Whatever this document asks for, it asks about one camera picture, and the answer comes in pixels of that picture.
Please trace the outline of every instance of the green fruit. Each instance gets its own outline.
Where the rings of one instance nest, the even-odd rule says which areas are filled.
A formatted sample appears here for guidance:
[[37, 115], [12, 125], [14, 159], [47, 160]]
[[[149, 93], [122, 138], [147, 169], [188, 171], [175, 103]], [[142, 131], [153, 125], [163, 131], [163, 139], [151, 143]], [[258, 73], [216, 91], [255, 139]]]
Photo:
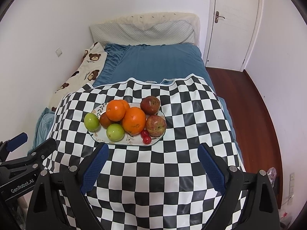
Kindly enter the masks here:
[[120, 124], [113, 123], [106, 129], [106, 135], [111, 141], [117, 142], [124, 137], [125, 130]]
[[84, 117], [84, 125], [88, 131], [96, 131], [99, 128], [99, 119], [93, 113], [88, 113]]

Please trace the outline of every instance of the fruit platter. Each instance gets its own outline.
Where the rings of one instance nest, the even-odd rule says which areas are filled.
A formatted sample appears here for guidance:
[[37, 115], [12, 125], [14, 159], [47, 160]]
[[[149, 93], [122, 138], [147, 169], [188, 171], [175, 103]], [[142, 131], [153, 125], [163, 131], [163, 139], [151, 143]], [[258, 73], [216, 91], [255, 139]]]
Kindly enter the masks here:
[[132, 146], [150, 146], [166, 131], [160, 101], [148, 96], [141, 103], [111, 100], [85, 115], [84, 125], [96, 142]]

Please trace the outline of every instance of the cherry tomato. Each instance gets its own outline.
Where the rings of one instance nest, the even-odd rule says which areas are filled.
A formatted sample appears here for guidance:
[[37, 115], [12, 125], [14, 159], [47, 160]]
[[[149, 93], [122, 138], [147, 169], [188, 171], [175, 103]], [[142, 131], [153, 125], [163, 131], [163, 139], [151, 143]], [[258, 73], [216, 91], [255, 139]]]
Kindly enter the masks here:
[[145, 136], [143, 138], [143, 143], [144, 144], [150, 144], [151, 143], [151, 137], [150, 136]]
[[147, 130], [142, 130], [142, 131], [141, 131], [141, 137], [144, 138], [144, 137], [146, 137], [146, 136], [149, 136], [148, 131], [147, 131]]

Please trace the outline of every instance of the orange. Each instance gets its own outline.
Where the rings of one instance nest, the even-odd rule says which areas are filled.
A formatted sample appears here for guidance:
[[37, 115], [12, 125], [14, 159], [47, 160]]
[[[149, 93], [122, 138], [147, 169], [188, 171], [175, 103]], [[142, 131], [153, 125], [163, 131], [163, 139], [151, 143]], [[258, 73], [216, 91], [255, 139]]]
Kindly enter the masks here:
[[120, 101], [123, 102], [126, 110], [128, 110], [130, 108], [129, 103], [126, 100], [120, 99]]
[[126, 109], [121, 100], [111, 100], [106, 106], [106, 116], [111, 121], [120, 121], [125, 113]]
[[106, 113], [101, 114], [101, 116], [99, 118], [99, 122], [105, 128], [108, 128], [111, 124], [114, 123], [113, 121], [108, 119], [108, 117], [106, 116]]
[[131, 107], [126, 111], [122, 119], [122, 127], [128, 133], [135, 135], [144, 130], [146, 124], [146, 115], [138, 107]]

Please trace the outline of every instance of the oval plate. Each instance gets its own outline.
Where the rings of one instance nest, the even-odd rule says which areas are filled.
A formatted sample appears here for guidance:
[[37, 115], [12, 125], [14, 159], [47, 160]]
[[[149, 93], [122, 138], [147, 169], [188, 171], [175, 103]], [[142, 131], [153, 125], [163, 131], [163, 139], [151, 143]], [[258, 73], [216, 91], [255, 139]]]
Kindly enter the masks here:
[[[92, 113], [95, 114], [98, 118], [100, 118], [101, 114], [103, 114], [106, 111], [106, 106], [108, 103], [103, 103], [101, 105], [99, 105], [98, 107], [96, 107]], [[130, 107], [138, 107], [140, 108], [140, 103], [129, 103]], [[165, 120], [165, 115], [163, 112], [158, 111], [157, 113], [158, 116], [161, 116], [164, 120]], [[91, 137], [99, 143], [106, 143], [106, 144], [119, 144], [119, 145], [132, 145], [132, 146], [151, 146], [153, 144], [155, 144], [156, 142], [158, 142], [165, 134], [165, 132], [163, 133], [163, 135], [159, 136], [159, 137], [151, 137], [151, 143], [150, 144], [144, 144], [143, 143], [143, 139], [141, 137], [140, 134], [137, 134], [135, 136], [131, 136], [130, 134], [128, 134], [127, 132], [125, 133], [124, 137], [122, 138], [122, 140], [117, 141], [117, 142], [113, 142], [110, 141], [110, 139], [108, 139], [108, 137], [106, 136], [106, 128], [102, 127], [100, 125], [99, 129], [97, 131], [89, 131]]]

